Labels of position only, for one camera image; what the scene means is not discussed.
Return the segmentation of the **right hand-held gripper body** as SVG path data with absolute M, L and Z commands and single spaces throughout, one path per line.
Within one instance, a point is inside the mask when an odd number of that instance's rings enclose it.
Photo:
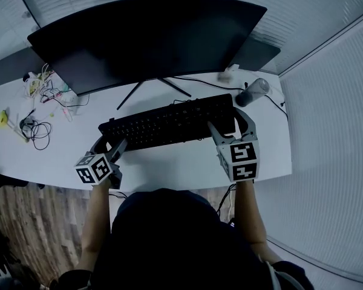
M 216 146 L 220 164 L 230 182 L 250 181 L 258 177 L 260 150 L 258 140 L 242 140 Z

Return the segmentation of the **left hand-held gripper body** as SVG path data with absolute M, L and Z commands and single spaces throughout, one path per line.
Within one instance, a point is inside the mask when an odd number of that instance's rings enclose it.
M 120 188 L 122 173 L 119 166 L 110 161 L 104 153 L 87 152 L 79 158 L 74 169 L 83 184 L 99 185 L 109 179 L 112 189 Z

